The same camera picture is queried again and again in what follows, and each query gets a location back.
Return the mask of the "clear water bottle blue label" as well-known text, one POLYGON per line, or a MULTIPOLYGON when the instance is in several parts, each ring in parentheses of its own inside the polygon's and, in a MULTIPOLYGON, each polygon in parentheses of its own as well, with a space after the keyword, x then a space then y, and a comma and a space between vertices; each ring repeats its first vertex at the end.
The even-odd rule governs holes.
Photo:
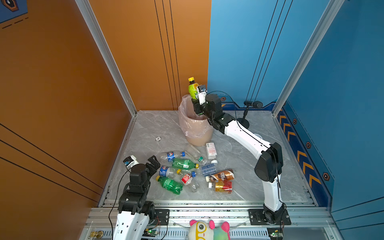
POLYGON ((194 171, 191 172, 192 177, 197 177, 197 176, 209 176, 213 175, 216 172, 218 172, 218 161, 217 160, 212 160, 209 164, 206 164, 204 166, 199 166, 198 169, 195 169, 194 171))

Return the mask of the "pepsi bottle yellow cap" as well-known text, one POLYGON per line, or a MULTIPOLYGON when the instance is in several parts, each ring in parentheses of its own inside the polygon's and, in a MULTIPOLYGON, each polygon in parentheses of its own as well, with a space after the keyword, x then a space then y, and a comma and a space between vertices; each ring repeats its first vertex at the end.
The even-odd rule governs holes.
POLYGON ((167 166, 161 166, 160 169, 158 170, 159 176, 167 177, 170 179, 174 179, 181 172, 182 172, 181 169, 177 169, 177 168, 173 168, 173 167, 167 167, 167 166))

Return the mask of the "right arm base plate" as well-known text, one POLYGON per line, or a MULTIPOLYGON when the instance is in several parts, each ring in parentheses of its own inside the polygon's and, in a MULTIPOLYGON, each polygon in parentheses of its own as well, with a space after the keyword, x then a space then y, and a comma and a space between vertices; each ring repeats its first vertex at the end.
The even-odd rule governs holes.
POLYGON ((289 226, 292 224, 288 211, 283 207, 276 212, 270 211, 268 209, 249 209, 248 214, 252 226, 289 226))

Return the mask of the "yellow green tea bottle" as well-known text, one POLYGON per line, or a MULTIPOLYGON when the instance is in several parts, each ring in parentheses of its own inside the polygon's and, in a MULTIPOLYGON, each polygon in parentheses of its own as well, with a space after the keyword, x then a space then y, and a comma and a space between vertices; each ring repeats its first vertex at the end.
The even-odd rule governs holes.
POLYGON ((198 90, 198 86, 199 84, 195 82, 195 78, 194 77, 191 77, 188 79, 189 81, 189 94, 191 96, 191 99, 192 100, 198 100, 199 99, 199 90, 198 90))

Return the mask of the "brown coffee bottle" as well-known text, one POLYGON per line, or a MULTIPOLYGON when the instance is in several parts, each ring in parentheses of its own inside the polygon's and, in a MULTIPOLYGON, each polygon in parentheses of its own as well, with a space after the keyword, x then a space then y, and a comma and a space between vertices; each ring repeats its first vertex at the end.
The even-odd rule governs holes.
POLYGON ((218 181, 232 181, 235 179, 235 174, 232 169, 223 170, 213 175, 206 176, 206 182, 213 183, 218 181))

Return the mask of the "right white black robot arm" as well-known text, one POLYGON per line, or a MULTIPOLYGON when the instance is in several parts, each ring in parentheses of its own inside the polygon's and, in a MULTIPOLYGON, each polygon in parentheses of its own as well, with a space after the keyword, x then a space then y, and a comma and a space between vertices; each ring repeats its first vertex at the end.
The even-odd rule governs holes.
POLYGON ((287 212, 281 197, 281 173, 284 166, 282 147, 257 137, 235 117, 225 113, 222 101, 216 94, 200 93, 192 97, 192 103, 197 115, 204 115, 215 130, 236 140, 256 158, 254 172, 262 180, 265 194, 264 221, 271 225, 281 224, 287 212))

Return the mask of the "white pink carton box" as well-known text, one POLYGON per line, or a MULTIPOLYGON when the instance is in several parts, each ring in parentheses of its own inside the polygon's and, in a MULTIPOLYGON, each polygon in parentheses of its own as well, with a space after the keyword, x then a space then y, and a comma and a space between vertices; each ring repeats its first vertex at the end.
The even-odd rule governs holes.
POLYGON ((206 143, 207 156, 209 160, 214 160, 217 157, 217 150, 214 143, 206 143))

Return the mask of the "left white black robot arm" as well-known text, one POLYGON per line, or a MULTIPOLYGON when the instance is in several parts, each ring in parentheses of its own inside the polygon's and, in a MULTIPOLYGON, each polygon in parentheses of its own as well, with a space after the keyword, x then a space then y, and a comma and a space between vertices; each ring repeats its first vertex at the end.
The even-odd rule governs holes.
POLYGON ((128 172, 130 181, 118 201, 114 240, 140 240, 148 224, 155 219, 155 205, 147 200, 151 177, 160 168, 156 156, 145 164, 135 164, 128 172))

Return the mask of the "clear crushed bottle green cap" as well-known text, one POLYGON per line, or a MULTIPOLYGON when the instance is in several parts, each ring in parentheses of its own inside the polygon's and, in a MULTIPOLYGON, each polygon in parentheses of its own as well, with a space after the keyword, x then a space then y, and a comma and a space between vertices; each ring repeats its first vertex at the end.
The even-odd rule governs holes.
POLYGON ((188 145, 185 149, 185 153, 189 157, 191 157, 192 160, 197 161, 198 163, 200 163, 204 159, 201 152, 198 149, 196 149, 193 145, 188 145))

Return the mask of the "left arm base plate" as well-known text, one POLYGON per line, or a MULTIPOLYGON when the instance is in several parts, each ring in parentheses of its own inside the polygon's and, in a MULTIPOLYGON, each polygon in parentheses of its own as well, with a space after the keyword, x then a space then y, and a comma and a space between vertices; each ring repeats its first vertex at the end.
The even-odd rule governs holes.
POLYGON ((170 220, 169 209, 155 209, 154 218, 150 220, 150 226, 167 226, 170 220))

